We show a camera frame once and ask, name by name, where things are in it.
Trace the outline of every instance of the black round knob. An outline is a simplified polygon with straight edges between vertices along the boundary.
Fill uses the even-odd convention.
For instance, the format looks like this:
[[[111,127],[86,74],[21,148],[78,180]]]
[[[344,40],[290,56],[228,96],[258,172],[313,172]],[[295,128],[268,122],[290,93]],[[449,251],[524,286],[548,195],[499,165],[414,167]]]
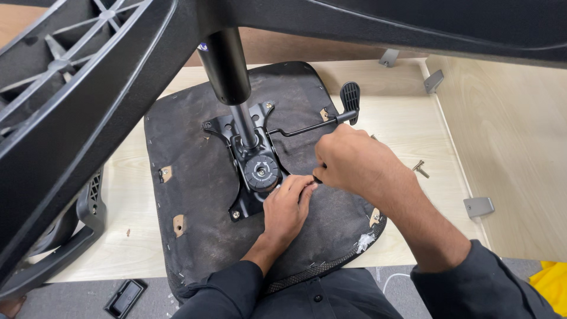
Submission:
[[[276,185],[279,174],[276,160],[266,155],[252,157],[244,168],[246,182],[257,192],[270,191]]]

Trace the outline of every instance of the gray metal bracket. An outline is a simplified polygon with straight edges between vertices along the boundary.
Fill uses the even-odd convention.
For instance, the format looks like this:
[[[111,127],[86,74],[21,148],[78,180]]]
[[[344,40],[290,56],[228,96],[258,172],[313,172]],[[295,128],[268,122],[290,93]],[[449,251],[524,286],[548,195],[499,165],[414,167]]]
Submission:
[[[398,53],[400,53],[400,50],[387,49],[378,63],[387,68],[393,68],[394,63],[396,63]]]
[[[425,79],[424,86],[425,91],[427,94],[435,93],[435,90],[441,84],[445,77],[443,76],[443,71],[437,70],[437,72],[433,73],[429,76],[429,78]]]
[[[494,205],[490,197],[476,197],[467,198],[463,200],[464,206],[467,209],[468,217],[479,217],[488,215],[494,212]]]

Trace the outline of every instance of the yellow cloth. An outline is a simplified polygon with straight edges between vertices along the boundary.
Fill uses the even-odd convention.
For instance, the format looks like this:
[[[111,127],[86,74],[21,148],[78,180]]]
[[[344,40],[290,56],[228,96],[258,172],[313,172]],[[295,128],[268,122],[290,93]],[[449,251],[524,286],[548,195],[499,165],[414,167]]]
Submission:
[[[541,262],[542,271],[530,277],[532,285],[558,314],[567,316],[567,263]]]

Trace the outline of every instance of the plastic debris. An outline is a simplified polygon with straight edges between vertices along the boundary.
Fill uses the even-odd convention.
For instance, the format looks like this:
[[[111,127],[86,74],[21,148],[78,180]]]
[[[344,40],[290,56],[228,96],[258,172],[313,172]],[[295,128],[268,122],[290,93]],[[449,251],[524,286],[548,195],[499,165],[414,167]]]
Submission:
[[[357,254],[365,251],[368,248],[368,244],[376,240],[376,235],[374,233],[362,234],[360,235],[360,239],[358,240],[358,249],[356,251]]]

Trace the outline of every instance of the floor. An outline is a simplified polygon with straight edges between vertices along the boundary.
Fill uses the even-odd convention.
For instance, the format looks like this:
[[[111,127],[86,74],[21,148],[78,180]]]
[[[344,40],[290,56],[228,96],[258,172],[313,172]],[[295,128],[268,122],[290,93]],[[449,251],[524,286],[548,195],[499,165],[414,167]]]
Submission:
[[[523,280],[541,270],[538,261],[504,258],[504,263]],[[408,275],[412,265],[367,268],[376,284],[405,319],[431,318]],[[148,289],[138,300],[128,319],[169,318],[178,304],[166,278],[144,279]],[[28,294],[18,319],[97,319],[110,318],[103,307],[122,280],[56,283]]]

